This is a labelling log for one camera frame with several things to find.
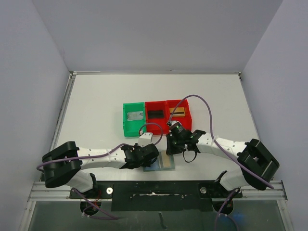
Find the plastic bin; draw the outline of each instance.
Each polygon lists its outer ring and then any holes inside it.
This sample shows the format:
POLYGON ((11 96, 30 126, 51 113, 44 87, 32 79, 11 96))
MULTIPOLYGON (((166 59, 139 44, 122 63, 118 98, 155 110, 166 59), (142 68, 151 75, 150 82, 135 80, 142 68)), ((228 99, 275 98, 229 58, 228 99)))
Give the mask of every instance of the plastic bin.
MULTIPOLYGON (((170 108, 175 107, 180 102, 180 100, 167 100, 166 102, 167 102, 167 111, 169 112, 169 116, 170 116, 170 114, 171 114, 170 108)), ((188 130, 191 131, 192 130, 192 116, 191 116, 191 113, 189 111, 188 101, 184 100, 179 105, 179 107, 184 108, 185 116, 184 117, 172 117, 171 120, 179 121, 185 129, 188 129, 188 130)))
MULTIPOLYGON (((157 123, 162 127, 164 134, 169 132, 167 125, 169 115, 166 101, 145 102, 145 114, 146 123, 157 123)), ((156 125, 148 125, 147 131, 152 132, 154 135, 161 133, 156 125)))
POLYGON ((144 103, 124 103, 123 104, 123 130, 125 137, 139 136, 139 129, 146 123, 144 103), (131 120, 128 113, 143 112, 143 119, 131 120))

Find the white wall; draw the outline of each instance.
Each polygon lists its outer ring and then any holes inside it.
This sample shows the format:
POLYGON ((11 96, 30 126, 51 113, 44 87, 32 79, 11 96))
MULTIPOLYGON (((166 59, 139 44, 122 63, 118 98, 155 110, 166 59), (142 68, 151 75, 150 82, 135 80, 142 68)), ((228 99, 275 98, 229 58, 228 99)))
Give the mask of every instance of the white wall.
POLYGON ((16 231, 51 144, 68 70, 30 0, 0 3, 0 229, 16 231))
POLYGON ((296 231, 308 224, 308 1, 284 0, 243 72, 262 141, 281 166, 296 231))
POLYGON ((33 0, 71 71, 242 71, 282 0, 33 0))

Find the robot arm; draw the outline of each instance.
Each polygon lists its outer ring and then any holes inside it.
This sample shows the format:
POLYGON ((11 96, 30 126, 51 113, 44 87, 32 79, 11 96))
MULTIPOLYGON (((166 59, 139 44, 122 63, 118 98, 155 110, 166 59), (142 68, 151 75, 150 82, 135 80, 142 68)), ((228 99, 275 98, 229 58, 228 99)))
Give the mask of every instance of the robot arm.
MULTIPOLYGON (((250 142, 230 141, 216 138, 224 151, 245 166, 256 175, 269 182, 279 168, 278 161, 266 149, 261 141, 252 139, 250 142)), ((215 144, 209 133, 196 130, 194 133, 183 128, 177 122, 170 127, 167 134, 167 154, 179 154, 184 151, 195 153, 209 153, 228 158, 225 153, 215 144)), ((235 188, 251 185, 256 189, 265 190, 266 185, 251 176, 242 168, 234 171, 224 171, 217 179, 227 191, 235 188)))
POLYGON ((55 188, 62 185, 78 189, 81 193, 95 190, 96 179, 81 170, 96 167, 134 169, 149 167, 156 161, 159 151, 151 143, 152 134, 144 133, 134 146, 123 144, 115 149, 86 149, 69 141, 43 156, 45 185, 55 188))

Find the gray wall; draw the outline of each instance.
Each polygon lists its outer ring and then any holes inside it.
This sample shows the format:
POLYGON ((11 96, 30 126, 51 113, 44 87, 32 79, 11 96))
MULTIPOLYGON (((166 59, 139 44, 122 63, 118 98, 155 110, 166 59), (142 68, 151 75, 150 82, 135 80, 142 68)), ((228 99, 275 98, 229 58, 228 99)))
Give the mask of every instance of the gray wall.
POLYGON ((282 0, 33 0, 71 71, 242 71, 282 0))
POLYGON ((0 229, 16 231, 51 144, 68 70, 30 0, 0 3, 0 229))
POLYGON ((308 224, 308 1, 284 0, 243 72, 262 141, 281 164, 296 231, 308 224))

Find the aluminum frame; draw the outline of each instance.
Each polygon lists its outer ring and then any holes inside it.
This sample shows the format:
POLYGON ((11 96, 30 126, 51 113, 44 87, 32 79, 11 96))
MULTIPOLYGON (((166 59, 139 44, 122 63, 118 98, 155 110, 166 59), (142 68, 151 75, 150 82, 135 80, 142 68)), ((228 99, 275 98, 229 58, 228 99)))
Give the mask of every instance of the aluminum frame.
MULTIPOLYGON (((70 72, 68 83, 66 86, 65 94, 63 103, 60 109, 58 121, 56 124, 54 136, 51 142, 50 151, 53 150, 58 142, 59 135, 61 132, 61 127, 63 124, 63 120, 65 117, 66 109, 69 103, 70 95, 74 86, 74 82, 77 75, 84 76, 84 75, 103 75, 103 74, 204 74, 199 72, 181 72, 181 71, 173 71, 173 70, 166 70, 166 71, 159 71, 159 72, 153 72, 153 73, 106 73, 106 72, 70 72)), ((243 198, 234 198, 234 200, 276 200, 279 211, 283 220, 283 224, 286 231, 294 231, 291 218, 286 206, 286 192, 283 186, 282 181, 271 181, 271 184, 274 186, 274 190, 256 190, 251 186, 245 186, 242 187, 242 193, 243 198)), ((32 190, 30 192, 30 196, 27 201, 27 205, 25 208, 25 212, 21 221, 21 224, 19 226, 19 231, 28 231, 33 211, 35 209, 36 201, 83 201, 81 199, 70 199, 69 198, 70 188, 68 186, 61 186, 55 189, 47 189, 45 187, 44 182, 34 182, 32 186, 32 190)), ((101 199, 100 201, 112 201, 112 199, 101 199)))

